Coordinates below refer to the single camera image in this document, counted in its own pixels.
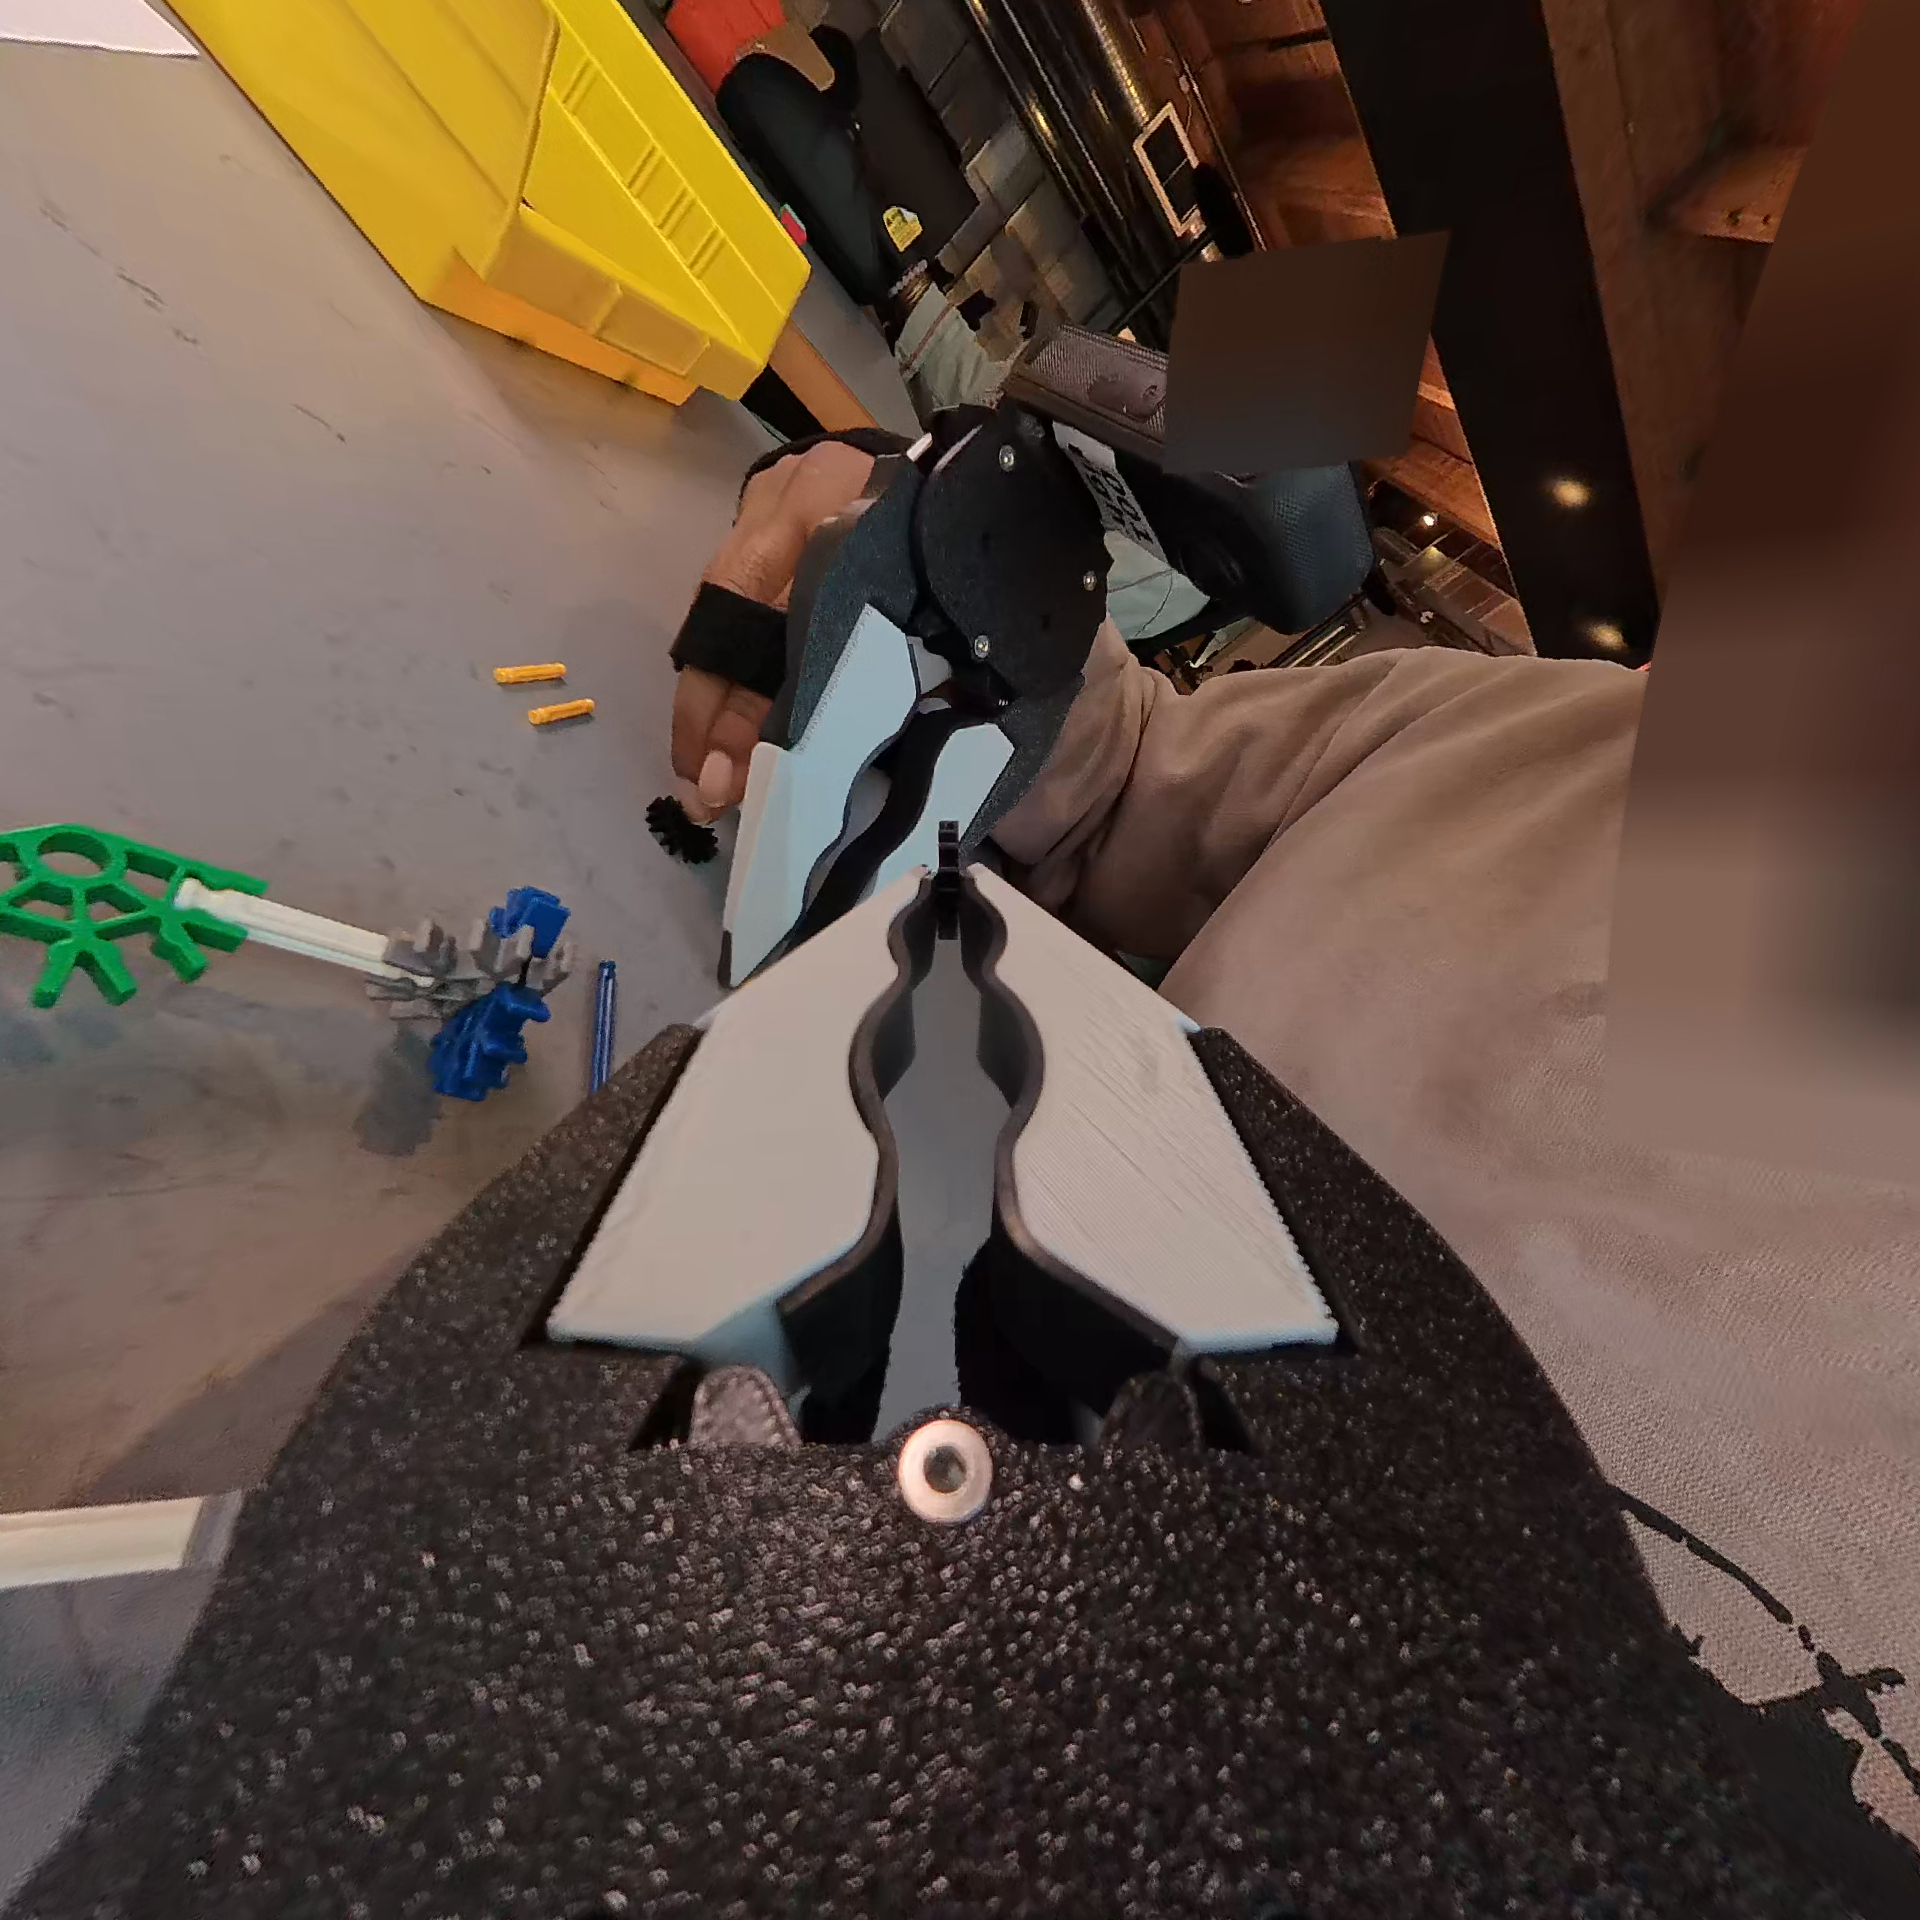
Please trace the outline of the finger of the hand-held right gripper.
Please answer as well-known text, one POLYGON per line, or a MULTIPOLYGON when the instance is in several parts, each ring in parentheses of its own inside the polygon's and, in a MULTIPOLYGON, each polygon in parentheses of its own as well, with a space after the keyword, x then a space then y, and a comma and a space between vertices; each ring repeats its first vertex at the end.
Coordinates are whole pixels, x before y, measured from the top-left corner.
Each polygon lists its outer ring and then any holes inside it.
POLYGON ((754 747, 722 916, 717 977, 726 990, 741 987, 798 928, 809 881, 841 840, 858 782, 919 696, 908 639, 886 615, 863 612, 796 744, 754 747))
POLYGON ((902 875, 940 871, 943 846, 964 841, 1012 754, 1014 744, 996 722, 909 719, 891 751, 878 812, 833 865, 833 916, 841 920, 902 875))

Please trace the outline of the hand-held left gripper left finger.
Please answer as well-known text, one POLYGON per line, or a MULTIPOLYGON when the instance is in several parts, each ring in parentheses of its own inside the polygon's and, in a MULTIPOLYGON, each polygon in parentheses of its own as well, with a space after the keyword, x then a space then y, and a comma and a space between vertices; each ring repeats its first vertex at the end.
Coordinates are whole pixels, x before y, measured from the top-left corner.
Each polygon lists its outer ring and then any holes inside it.
POLYGON ((901 1303, 884 1098, 915 1060, 931 870, 716 1006, 546 1316, 549 1339, 750 1364, 859 1399, 901 1303))

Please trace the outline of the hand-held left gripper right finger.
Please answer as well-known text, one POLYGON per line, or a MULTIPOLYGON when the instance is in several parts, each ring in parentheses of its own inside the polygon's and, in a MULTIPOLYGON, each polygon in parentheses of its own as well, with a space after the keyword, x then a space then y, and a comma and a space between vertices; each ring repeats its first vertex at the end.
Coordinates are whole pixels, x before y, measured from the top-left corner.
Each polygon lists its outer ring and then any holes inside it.
POLYGON ((1005 1099, 989 1314, 1052 1387, 1330 1350, 1338 1320, 1198 1030, 1009 881, 971 866, 957 940, 1005 1099))

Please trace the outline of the yellow plastic bin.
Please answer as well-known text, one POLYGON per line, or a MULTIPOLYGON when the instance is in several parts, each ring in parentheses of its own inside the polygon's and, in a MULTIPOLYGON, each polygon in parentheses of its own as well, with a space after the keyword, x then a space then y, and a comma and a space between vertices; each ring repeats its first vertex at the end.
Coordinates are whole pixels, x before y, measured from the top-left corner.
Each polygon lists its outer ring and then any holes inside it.
POLYGON ((741 398, 809 268, 621 6, 551 3, 519 201, 486 268, 514 334, 683 402, 741 398))
POLYGON ((539 3, 173 3, 182 25, 423 303, 508 331, 557 22, 539 3))

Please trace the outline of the person's right forearm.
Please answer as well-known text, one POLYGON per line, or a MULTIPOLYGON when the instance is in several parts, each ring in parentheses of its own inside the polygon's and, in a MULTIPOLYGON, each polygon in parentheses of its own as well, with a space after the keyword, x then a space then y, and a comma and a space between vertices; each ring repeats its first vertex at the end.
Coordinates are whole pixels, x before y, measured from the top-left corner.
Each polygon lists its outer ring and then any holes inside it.
POLYGON ((1460 827, 1630 751, 1646 673, 1445 648, 1259 667, 1180 692, 1107 619, 1038 779, 993 830, 1022 888, 1092 944, 1173 966, 1259 857, 1330 807, 1460 827))

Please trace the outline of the person's right hand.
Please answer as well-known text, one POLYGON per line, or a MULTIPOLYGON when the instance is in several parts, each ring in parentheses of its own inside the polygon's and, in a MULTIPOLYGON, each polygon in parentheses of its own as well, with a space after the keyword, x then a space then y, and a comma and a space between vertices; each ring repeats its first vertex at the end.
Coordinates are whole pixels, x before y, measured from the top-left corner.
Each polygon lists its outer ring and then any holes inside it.
MULTIPOLYGON (((785 612, 799 556, 820 524, 862 499, 876 457, 846 440, 785 452, 742 488, 735 520, 703 569, 702 587, 785 612)), ((669 759, 678 799, 710 825, 747 788, 753 751, 773 696, 698 664, 677 671, 669 759)))

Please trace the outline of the person's beige shirt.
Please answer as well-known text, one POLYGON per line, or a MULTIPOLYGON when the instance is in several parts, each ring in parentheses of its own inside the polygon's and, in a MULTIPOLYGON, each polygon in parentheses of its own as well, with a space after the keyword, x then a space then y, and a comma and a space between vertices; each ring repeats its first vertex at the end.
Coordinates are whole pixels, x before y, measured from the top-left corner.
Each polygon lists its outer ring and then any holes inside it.
POLYGON ((1460 827, 1319 807, 1185 968, 1514 1316, 1785 1835, 1915 1916, 1915 1191, 1607 1119, 1637 735, 1460 827))

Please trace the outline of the black bag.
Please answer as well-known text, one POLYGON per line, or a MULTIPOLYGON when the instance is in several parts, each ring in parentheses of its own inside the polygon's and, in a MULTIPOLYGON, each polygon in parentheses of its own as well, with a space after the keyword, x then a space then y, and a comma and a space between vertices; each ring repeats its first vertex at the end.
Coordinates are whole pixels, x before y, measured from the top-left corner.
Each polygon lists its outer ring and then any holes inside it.
POLYGON ((859 78, 850 36, 814 35, 830 66, 819 88, 789 60, 753 49, 716 95, 759 178, 791 207, 806 246, 854 305, 878 308, 909 268, 884 222, 881 174, 858 128, 859 78))

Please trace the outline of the black pillar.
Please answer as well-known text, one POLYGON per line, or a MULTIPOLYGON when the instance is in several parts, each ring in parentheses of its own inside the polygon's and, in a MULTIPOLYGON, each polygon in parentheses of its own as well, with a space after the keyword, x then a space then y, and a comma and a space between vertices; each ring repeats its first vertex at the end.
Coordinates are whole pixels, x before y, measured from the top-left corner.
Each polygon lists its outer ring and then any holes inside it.
POLYGON ((1325 3, 1398 234, 1447 234, 1430 340, 1540 657, 1639 667, 1660 626, 1546 10, 1325 3))

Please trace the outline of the colourful toy rod model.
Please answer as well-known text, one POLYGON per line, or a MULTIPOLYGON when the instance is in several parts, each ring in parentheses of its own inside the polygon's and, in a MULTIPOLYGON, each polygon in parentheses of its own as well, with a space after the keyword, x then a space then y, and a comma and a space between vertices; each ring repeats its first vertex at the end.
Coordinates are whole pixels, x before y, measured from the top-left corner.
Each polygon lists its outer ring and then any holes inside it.
POLYGON ((588 966, 4 832, 4 1584, 169 1423, 346 1329, 585 1090, 588 966))

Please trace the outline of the silver ribbed duct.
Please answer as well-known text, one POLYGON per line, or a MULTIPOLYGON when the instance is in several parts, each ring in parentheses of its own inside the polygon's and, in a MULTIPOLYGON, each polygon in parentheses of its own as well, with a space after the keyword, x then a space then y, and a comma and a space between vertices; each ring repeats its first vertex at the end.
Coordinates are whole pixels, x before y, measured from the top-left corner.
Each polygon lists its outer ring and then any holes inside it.
POLYGON ((1162 111, 1121 44, 1118 6, 966 3, 1026 134, 1062 187, 1121 303, 1121 324, 1166 345, 1188 242, 1137 155, 1162 111))

